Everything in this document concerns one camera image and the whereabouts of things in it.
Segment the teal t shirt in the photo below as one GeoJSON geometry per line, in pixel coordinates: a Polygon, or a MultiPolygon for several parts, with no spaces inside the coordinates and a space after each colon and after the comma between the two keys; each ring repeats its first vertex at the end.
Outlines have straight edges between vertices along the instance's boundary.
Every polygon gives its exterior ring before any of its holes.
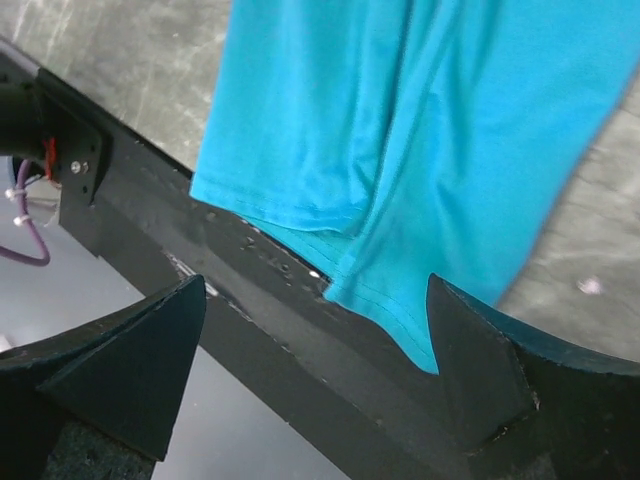
{"type": "Polygon", "coordinates": [[[429,277],[500,299],[638,63],[635,1],[236,1],[190,193],[434,373],[429,277]]]}

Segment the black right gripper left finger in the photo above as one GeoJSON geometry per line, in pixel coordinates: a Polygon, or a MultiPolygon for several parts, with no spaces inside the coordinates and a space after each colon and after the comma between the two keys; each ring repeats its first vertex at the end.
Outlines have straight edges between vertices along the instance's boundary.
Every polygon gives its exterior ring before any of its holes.
{"type": "Polygon", "coordinates": [[[206,312],[194,275],[1,355],[4,479],[149,479],[166,458],[206,312]]]}

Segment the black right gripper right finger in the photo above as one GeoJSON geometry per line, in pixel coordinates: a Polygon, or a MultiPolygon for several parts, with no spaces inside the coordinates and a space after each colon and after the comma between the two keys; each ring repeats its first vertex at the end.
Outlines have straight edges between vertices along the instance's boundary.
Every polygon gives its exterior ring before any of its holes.
{"type": "Polygon", "coordinates": [[[546,333],[436,275],[426,308],[471,478],[638,478],[638,363],[546,333]]]}

